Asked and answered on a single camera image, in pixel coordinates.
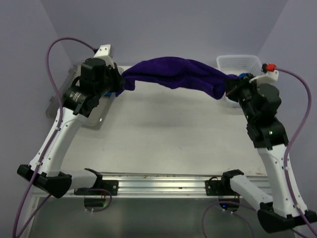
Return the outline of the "purple towel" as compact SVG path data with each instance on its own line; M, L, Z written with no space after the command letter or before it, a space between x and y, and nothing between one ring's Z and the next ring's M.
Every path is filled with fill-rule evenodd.
M125 70L124 89L116 92L118 97L123 91L133 91L136 81L156 83L169 89L186 88L206 93L219 100L225 93L227 80L237 80L234 74L225 74L202 62L179 57L161 57L144 60Z

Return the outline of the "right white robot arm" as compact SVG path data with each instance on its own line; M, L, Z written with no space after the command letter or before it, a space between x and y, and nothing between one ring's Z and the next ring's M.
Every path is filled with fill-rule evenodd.
M225 82L225 95L239 103L247 120L247 134L266 170L271 194L263 192L240 170L225 172L220 188L225 194L241 195L256 211L262 228L269 234L315 223L317 214L304 203L294 178L284 125L275 116L281 104L279 90L258 84L249 74Z

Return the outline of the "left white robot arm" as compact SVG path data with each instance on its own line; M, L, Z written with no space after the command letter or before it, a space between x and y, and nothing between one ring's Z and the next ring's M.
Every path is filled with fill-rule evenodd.
M96 195L102 191L100 173L92 169L62 171L65 154L79 128L106 93L121 91L124 79L112 59L93 57L81 64L80 75L64 92L62 106L38 154L17 173L35 187L55 198L71 189L86 189Z

